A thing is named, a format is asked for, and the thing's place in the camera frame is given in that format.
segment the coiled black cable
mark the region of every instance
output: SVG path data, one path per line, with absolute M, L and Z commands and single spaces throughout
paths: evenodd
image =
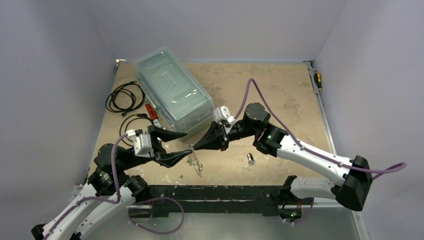
M 141 91 L 142 99 L 137 106 L 136 106 L 136 103 L 137 103 L 136 95 L 132 91 L 125 88 L 130 85 L 136 85 L 138 89 L 140 89 Z M 115 99 L 119 93 L 123 93 L 129 96 L 129 98 L 131 99 L 131 105 L 129 107 L 122 108 L 116 104 Z M 112 93 L 109 94 L 109 96 L 107 96 L 105 106 L 109 112 L 121 114 L 123 117 L 127 115 L 127 113 L 129 112 L 139 109 L 143 105 L 145 98 L 146 98 L 146 95 L 141 89 L 141 87 L 137 84 L 137 82 L 130 81 L 115 88 L 115 90 L 113 90 Z
M 125 122 L 128 120 L 128 119 L 130 119 L 130 118 L 132 118 L 132 117 L 136 117 L 136 118 L 133 118 L 133 119 L 131 119 L 131 121 L 129 121 L 126 125 L 125 125 L 125 131 L 124 132 L 122 132 L 122 128 L 124 127 L 124 124 L 125 124 Z M 123 120 L 123 122 L 121 123 L 121 125 L 120 125 L 120 127 L 119 127 L 119 136 L 122 136 L 122 135 L 124 135 L 126 132 L 127 132 L 127 130 L 128 130 L 128 126 L 130 125 L 130 123 L 132 123 L 133 121 L 135 121 L 135 120 L 138 120 L 138 119 L 146 119 L 146 120 L 149 120 L 150 121 L 150 123 L 153 125 L 153 120 L 152 119 L 150 119 L 150 117 L 148 117 L 148 115 L 146 114 L 146 113 L 136 113 L 136 114 L 131 114 L 131 115 L 129 115 L 127 118 L 125 118 L 124 120 Z M 132 144 L 130 144 L 130 143 L 128 143 L 128 142 L 126 142 L 125 141 L 125 139 L 122 139 L 122 142 L 124 143 L 124 144 L 126 144 L 127 146 L 130 146 L 130 147 L 132 147 L 133 145 Z

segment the plastic container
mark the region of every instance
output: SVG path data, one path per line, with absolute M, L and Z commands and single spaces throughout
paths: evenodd
M 167 47 L 131 62 L 141 89 L 170 130 L 187 133 L 187 139 L 211 124 L 212 97 Z

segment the table surface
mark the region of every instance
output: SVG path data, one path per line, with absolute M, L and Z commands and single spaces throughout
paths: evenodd
M 212 96 L 214 106 L 227 106 L 233 115 L 243 100 L 248 79 L 255 79 L 273 112 L 298 139 L 329 151 L 320 108 L 306 65 L 186 63 L 185 66 Z M 113 89 L 135 79 L 134 67 L 129 63 L 121 64 L 116 73 Z M 130 86 L 129 89 L 134 90 L 137 100 L 140 101 L 141 93 L 137 87 Z M 261 103 L 261 98 L 252 85 L 246 104 L 254 102 Z M 131 104 L 131 100 L 125 94 L 120 94 L 116 98 L 116 103 L 126 107 Z M 146 108 L 142 106 L 131 113 L 146 113 Z M 92 159 L 97 156 L 103 144 L 114 143 L 117 140 L 119 127 L 124 119 L 125 117 L 119 113 L 106 111 Z M 159 121 L 166 126 L 160 116 Z M 270 122 L 279 126 L 273 118 Z M 145 130 L 149 124 L 149 121 L 144 119 L 136 120 L 130 124 L 129 129 Z M 163 147 L 167 152 L 185 150 L 187 144 L 196 143 L 206 130 L 185 142 L 174 140 L 163 143 Z M 226 151 L 196 151 L 195 154 L 203 165 L 201 177 L 197 175 L 193 166 L 189 165 L 187 157 L 172 168 L 149 162 L 131 168 L 126 173 L 140 175 L 150 185 L 281 185 L 289 175 L 320 177 L 318 173 L 295 162 L 264 155 L 257 151 L 252 143 L 253 137 L 247 137 L 230 142 Z M 248 164 L 248 153 L 252 153 L 255 165 Z M 95 168 L 96 165 L 92 161 L 88 174 L 93 173 Z

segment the stained work surface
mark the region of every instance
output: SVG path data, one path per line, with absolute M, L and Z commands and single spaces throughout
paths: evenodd
M 235 63 L 186 63 L 185 66 L 212 96 L 215 107 L 227 106 L 235 115 L 241 102 L 249 78 L 256 80 L 262 94 L 273 112 L 302 141 L 325 151 L 329 150 L 326 132 L 320 109 L 312 89 L 307 67 L 303 64 L 235 64 Z M 135 70 L 131 64 L 119 66 L 113 88 L 135 81 Z M 138 100 L 141 93 L 131 87 Z M 247 98 L 248 103 L 259 102 L 261 98 L 252 84 Z M 124 94 L 116 98 L 122 107 L 131 104 Z M 143 106 L 131 113 L 146 113 Z M 93 159 L 99 148 L 106 143 L 114 143 L 118 138 L 119 127 L 124 120 L 119 113 L 106 112 L 98 135 Z M 271 118 L 271 123 L 279 126 Z M 129 129 L 142 128 L 150 123 L 136 120 Z M 196 143 L 206 132 L 204 129 L 186 142 L 174 140 L 163 143 L 167 151 L 181 151 L 187 144 Z M 203 168 L 201 177 L 187 162 L 187 157 L 172 168 L 159 166 L 155 162 L 129 169 L 129 175 L 140 175 L 149 184 L 175 185 L 282 185 L 289 175 L 319 177 L 316 172 L 302 165 L 271 155 L 263 155 L 253 146 L 253 137 L 230 142 L 226 151 L 198 150 L 196 155 Z M 256 163 L 248 164 L 247 154 L 252 153 Z M 89 174 L 96 165 L 91 163 Z

